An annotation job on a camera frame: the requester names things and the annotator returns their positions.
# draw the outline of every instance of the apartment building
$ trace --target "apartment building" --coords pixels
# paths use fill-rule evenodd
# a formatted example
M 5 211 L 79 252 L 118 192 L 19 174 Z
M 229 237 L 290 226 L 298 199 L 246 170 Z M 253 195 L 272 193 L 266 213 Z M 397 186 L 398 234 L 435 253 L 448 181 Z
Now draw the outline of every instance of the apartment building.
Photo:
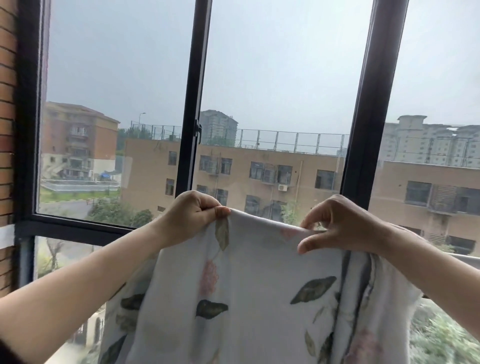
M 480 168 L 480 125 L 424 124 L 426 118 L 402 115 L 398 124 L 386 123 L 379 159 Z
M 199 121 L 202 126 L 202 144 L 215 145 L 218 142 L 230 141 L 233 146 L 238 125 L 233 117 L 220 111 L 206 110 L 200 112 Z
M 159 214 L 174 199 L 180 144 L 128 139 L 121 199 Z M 344 158 L 198 145 L 193 187 L 222 204 L 298 222 L 341 184 Z M 480 256 L 480 170 L 379 163 L 370 211 L 459 254 Z
M 47 102 L 42 178 L 94 179 L 115 170 L 119 121 L 81 105 Z

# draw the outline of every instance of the sky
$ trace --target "sky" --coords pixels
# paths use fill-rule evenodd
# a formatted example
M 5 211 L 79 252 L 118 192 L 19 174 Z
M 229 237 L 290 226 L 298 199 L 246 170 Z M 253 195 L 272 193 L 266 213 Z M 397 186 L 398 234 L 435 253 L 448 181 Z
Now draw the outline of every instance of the sky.
M 47 100 L 181 125 L 194 0 L 52 0 Z M 349 133 L 371 0 L 213 0 L 201 110 Z M 386 121 L 480 124 L 480 1 L 410 0 Z

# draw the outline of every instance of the street lamp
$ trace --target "street lamp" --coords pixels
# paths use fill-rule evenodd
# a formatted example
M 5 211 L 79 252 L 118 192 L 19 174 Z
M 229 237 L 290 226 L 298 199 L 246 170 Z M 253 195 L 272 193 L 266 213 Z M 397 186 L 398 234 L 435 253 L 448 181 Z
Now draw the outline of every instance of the street lamp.
M 138 115 L 138 123 L 140 124 L 140 118 L 142 117 L 143 114 L 146 114 L 146 112 L 141 112 L 140 115 Z

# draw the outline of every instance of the white fabric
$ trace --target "white fabric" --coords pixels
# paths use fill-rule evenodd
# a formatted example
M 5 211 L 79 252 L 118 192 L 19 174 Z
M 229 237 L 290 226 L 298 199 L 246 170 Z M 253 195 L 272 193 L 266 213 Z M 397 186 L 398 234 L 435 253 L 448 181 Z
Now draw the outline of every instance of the white fabric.
M 408 363 L 420 292 L 375 255 L 298 255 L 309 234 L 233 211 L 163 250 L 107 304 L 99 363 Z

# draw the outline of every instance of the grass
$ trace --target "grass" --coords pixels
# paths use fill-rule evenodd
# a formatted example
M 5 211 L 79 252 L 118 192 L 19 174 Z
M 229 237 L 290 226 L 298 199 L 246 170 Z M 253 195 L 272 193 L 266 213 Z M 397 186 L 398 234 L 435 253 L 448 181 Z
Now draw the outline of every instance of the grass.
M 118 197 L 119 191 L 92 191 L 92 192 L 53 192 L 40 188 L 40 202 L 58 202 L 69 200 L 89 200 L 91 198 Z

